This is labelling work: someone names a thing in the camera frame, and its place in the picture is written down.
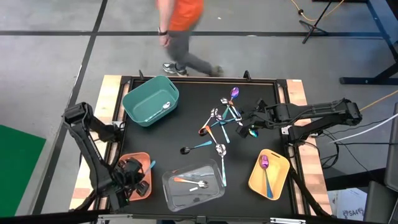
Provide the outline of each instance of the sneaker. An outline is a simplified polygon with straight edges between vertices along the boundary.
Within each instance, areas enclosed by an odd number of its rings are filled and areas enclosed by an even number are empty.
[[[211,69],[211,77],[222,77],[224,75],[224,70],[221,66],[217,65]]]
[[[188,76],[188,71],[187,69],[183,70],[178,70],[175,67],[175,63],[164,63],[163,64],[163,70],[169,74],[177,74],[178,76],[181,77],[187,77]]]

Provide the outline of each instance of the person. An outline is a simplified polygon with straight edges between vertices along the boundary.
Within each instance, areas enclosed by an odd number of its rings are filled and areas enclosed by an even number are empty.
[[[167,73],[187,77],[187,67],[211,77],[223,74],[220,66],[212,66],[189,52],[189,39],[203,12],[204,0],[157,0],[159,40],[175,63],[164,63]]]

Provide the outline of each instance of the hand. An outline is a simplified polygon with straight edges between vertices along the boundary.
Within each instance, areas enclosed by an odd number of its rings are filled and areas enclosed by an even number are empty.
[[[169,46],[170,43],[170,36],[168,34],[159,36],[160,45],[163,47]]]

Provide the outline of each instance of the green mat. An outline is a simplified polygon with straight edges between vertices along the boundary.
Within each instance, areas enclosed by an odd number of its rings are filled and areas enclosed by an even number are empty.
[[[0,125],[0,217],[14,216],[45,139]]]

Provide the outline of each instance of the white cable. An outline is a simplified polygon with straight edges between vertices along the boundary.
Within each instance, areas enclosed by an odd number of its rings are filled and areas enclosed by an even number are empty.
[[[348,137],[345,137],[345,138],[341,138],[341,139],[337,139],[337,140],[331,141],[331,142],[329,142],[329,143],[334,143],[334,142],[338,142],[338,141],[341,141],[341,140],[349,139],[349,138],[352,138],[352,137],[355,137],[355,136],[359,136],[359,135],[361,135],[361,134],[364,134],[364,133],[366,133],[366,132],[368,132],[368,131],[372,131],[373,129],[378,128],[378,127],[382,126],[383,124],[386,124],[386,123],[389,122],[390,120],[394,119],[396,116],[398,116],[398,113],[395,114],[394,116],[390,117],[389,119],[383,121],[382,123],[376,125],[375,127],[369,128],[368,130],[365,130],[365,131],[363,131],[363,132],[361,132],[361,133],[358,133],[358,134],[353,134],[352,136],[348,136]]]

